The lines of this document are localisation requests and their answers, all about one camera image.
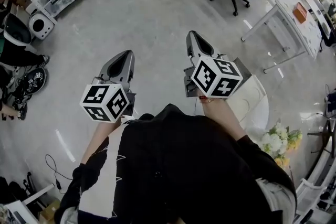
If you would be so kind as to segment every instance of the shoe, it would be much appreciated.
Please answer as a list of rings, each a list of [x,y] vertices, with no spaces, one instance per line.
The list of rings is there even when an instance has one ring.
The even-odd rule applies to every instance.
[[[10,82],[9,82],[9,84],[7,84],[6,88],[9,89],[13,85],[14,81],[15,81],[15,78],[12,77],[11,80],[10,80]]]
[[[19,120],[22,120],[22,121],[25,120],[26,114],[27,114],[27,110],[28,110],[27,103],[23,103],[22,106],[21,106],[21,108],[19,109],[19,113],[20,113],[20,116],[18,116]]]
[[[47,55],[43,55],[43,63],[40,64],[39,67],[45,67],[47,65],[47,63],[49,63],[50,57]]]

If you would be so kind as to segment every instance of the flower bouquet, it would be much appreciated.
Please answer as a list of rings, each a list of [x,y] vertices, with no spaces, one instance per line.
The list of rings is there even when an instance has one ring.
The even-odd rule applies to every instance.
[[[256,143],[280,167],[285,168],[289,165],[289,158],[285,157],[286,152],[298,149],[301,141],[302,132],[300,130],[289,132],[289,127],[284,128],[281,123],[277,123],[268,132],[264,133]]]

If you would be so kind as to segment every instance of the storage bin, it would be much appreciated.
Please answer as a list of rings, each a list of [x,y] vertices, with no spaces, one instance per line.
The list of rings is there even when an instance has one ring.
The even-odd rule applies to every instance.
[[[73,0],[50,0],[45,6],[45,10],[56,16],[63,10],[67,5],[69,5]]]

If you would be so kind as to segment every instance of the bracelet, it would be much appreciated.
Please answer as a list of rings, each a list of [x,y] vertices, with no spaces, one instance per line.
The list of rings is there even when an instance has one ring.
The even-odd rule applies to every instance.
[[[215,100],[215,98],[208,98],[204,95],[199,96],[198,99],[199,99],[199,102],[202,103],[202,104],[209,104],[209,103],[211,103],[212,101]]]

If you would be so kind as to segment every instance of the speaker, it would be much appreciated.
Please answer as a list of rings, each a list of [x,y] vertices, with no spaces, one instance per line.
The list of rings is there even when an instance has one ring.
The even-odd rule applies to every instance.
[[[29,30],[41,40],[45,39],[54,28],[54,24],[42,13],[31,16],[28,26]]]

